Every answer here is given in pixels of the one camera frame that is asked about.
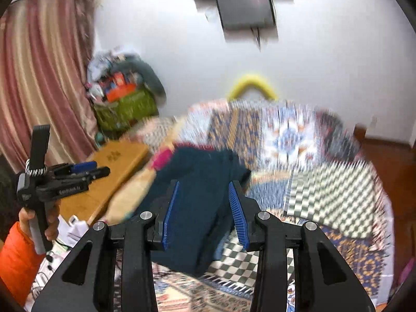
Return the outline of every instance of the wooden floor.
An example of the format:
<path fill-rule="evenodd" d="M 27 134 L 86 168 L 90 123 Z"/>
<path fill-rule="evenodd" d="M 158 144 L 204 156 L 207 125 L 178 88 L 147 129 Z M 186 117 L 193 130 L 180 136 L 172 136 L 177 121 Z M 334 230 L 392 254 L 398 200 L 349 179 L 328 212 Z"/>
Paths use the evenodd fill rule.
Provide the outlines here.
<path fill-rule="evenodd" d="M 389 195 L 394 212 L 396 281 L 412 256 L 410 223 L 416 221 L 416 162 L 409 148 L 363 142 Z"/>

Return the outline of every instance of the dark teal garment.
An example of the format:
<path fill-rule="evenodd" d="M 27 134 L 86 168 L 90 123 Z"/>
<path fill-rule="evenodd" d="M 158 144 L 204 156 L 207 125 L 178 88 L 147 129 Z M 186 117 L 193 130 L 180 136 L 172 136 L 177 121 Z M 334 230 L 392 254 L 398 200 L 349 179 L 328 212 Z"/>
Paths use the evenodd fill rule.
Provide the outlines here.
<path fill-rule="evenodd" d="M 179 181 L 169 219 L 168 249 L 152 252 L 152 261 L 192 276 L 202 275 L 213 261 L 219 242 L 233 225 L 228 183 L 242 185 L 250 171 L 231 150 L 204 151 L 178 148 L 160 170 L 135 214 L 150 209 L 163 196 L 172 179 Z"/>

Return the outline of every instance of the metal screw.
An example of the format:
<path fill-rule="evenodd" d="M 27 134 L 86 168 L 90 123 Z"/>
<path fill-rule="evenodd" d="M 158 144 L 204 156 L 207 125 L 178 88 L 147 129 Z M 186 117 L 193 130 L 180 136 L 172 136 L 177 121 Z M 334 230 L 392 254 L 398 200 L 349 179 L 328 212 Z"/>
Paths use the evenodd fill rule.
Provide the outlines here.
<path fill-rule="evenodd" d="M 310 231 L 315 231 L 315 230 L 316 230 L 316 228 L 317 228 L 317 226 L 316 226 L 316 224 L 315 224 L 314 222 L 307 222 L 307 223 L 305 224 L 305 227 L 306 227 L 308 230 L 310 230 Z"/>
<path fill-rule="evenodd" d="M 141 219 L 149 219 L 149 218 L 152 218 L 152 213 L 150 212 L 150 211 L 143 211 L 141 214 L 140 214 L 140 218 Z"/>
<path fill-rule="evenodd" d="M 97 222 L 92 226 L 92 228 L 96 231 L 99 231 L 99 230 L 104 229 L 104 226 L 105 226 L 104 222 Z"/>
<path fill-rule="evenodd" d="M 267 220 L 270 218 L 270 214 L 267 211 L 260 211 L 257 216 L 259 216 L 260 219 Z"/>

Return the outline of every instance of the hand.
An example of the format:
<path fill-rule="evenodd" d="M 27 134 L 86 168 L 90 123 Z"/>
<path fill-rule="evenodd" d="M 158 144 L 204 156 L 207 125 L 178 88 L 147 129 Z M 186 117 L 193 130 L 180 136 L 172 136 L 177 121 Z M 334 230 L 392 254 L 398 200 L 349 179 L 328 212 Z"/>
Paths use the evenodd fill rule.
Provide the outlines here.
<path fill-rule="evenodd" d="M 57 200 L 53 208 L 46 213 L 46 218 L 48 220 L 49 227 L 45 230 L 45 236 L 48 239 L 48 241 L 53 241 L 58 237 L 58 216 L 60 204 L 61 200 Z M 20 210 L 19 212 L 20 230 L 29 238 L 32 238 L 32 234 L 30 233 L 29 228 L 29 220 L 33 219 L 34 217 L 35 212 L 33 210 L 22 208 L 22 210 Z"/>

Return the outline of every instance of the black gripper frame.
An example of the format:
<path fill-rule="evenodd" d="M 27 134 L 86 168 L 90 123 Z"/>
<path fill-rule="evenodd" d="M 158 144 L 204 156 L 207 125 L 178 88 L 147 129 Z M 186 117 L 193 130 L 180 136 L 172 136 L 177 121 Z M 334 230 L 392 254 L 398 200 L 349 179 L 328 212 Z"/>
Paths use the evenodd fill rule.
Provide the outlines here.
<path fill-rule="evenodd" d="M 296 312 L 374 312 L 367 292 L 342 255 L 313 222 L 282 223 L 270 215 L 255 223 L 265 232 L 250 312 L 286 311 L 287 255 L 293 249 Z"/>
<path fill-rule="evenodd" d="M 47 282 L 32 312 L 55 312 L 57 306 L 61 312 L 112 312 L 118 249 L 123 249 L 123 312 L 157 312 L 150 252 L 164 250 L 165 217 L 178 185 L 173 180 L 151 211 L 125 223 L 95 223 Z"/>

